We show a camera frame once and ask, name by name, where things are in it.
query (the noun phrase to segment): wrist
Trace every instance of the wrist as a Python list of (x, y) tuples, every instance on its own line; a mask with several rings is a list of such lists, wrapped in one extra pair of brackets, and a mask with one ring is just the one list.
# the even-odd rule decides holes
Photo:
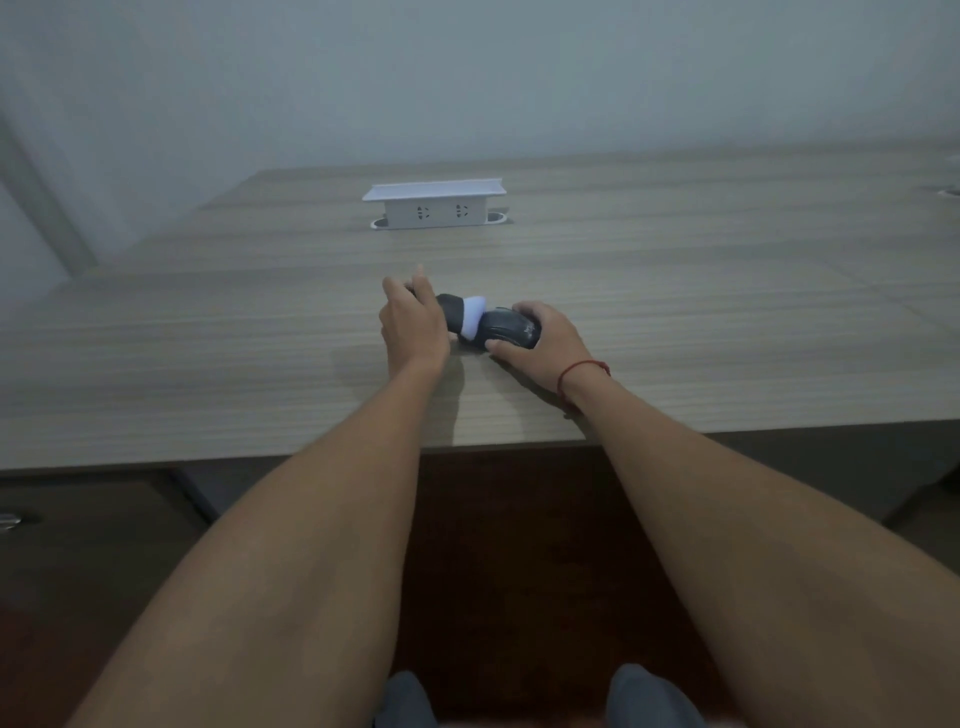
[(425, 359), (413, 359), (407, 362), (397, 373), (407, 385), (425, 388), (432, 393), (444, 374), (445, 362), (433, 362)]
[(607, 371), (597, 364), (585, 361), (564, 375), (563, 397), (573, 406), (583, 411), (592, 392), (611, 382)]

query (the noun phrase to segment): desk surface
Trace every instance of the desk surface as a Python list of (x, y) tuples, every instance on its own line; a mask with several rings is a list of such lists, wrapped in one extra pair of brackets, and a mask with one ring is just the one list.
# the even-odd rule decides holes
[[(0, 468), (290, 453), (385, 380), (380, 279), (420, 261), (438, 291), (555, 304), (703, 431), (960, 418), (960, 200), (935, 193), (956, 150), (263, 172), (0, 327)], [(372, 231), (360, 202), (500, 176), (506, 225)], [(426, 446), (583, 438), (456, 354)]]

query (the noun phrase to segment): electrical outlet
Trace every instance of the electrical outlet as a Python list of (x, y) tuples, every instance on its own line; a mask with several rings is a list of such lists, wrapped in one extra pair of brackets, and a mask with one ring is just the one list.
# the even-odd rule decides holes
[(503, 222), (505, 215), (488, 216), (487, 198), (505, 194), (500, 180), (459, 180), (375, 184), (363, 199), (386, 207), (386, 222), (376, 221), (376, 230), (402, 230)]

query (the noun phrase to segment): left hand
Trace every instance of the left hand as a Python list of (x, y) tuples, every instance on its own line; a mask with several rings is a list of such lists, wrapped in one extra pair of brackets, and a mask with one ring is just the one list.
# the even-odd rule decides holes
[(397, 279), (383, 280), (387, 303), (380, 309), (380, 334), (387, 344), (390, 377), (410, 369), (439, 379), (450, 356), (450, 339), (422, 266), (417, 266), (413, 288), (415, 293)]

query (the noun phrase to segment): red string bracelet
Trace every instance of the red string bracelet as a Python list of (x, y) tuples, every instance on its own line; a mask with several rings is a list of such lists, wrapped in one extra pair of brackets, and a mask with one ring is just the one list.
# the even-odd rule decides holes
[(572, 406), (570, 400), (568, 400), (564, 394), (564, 377), (566, 376), (567, 372), (574, 367), (579, 367), (581, 364), (596, 364), (598, 367), (600, 367), (600, 369), (607, 373), (607, 376), (611, 376), (610, 367), (605, 361), (598, 361), (596, 359), (583, 359), (582, 361), (573, 362), (570, 366), (560, 372), (560, 376), (557, 377), (557, 396), (560, 398), (560, 404), (563, 406)]

